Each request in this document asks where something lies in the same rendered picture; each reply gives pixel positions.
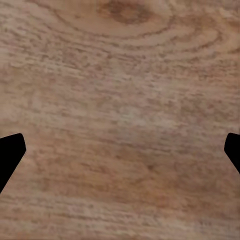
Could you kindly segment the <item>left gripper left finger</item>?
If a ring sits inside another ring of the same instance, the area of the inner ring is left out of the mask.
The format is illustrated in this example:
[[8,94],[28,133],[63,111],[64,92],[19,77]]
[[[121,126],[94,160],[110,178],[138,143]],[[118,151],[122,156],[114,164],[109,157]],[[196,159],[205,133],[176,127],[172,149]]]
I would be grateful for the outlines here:
[[0,193],[26,152],[21,133],[0,139]]

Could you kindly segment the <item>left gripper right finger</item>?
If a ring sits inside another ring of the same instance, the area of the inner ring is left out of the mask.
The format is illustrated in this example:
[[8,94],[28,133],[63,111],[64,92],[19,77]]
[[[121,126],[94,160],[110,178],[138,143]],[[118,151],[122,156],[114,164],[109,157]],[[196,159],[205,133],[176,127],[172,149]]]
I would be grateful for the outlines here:
[[240,173],[240,135],[235,133],[228,133],[224,151]]

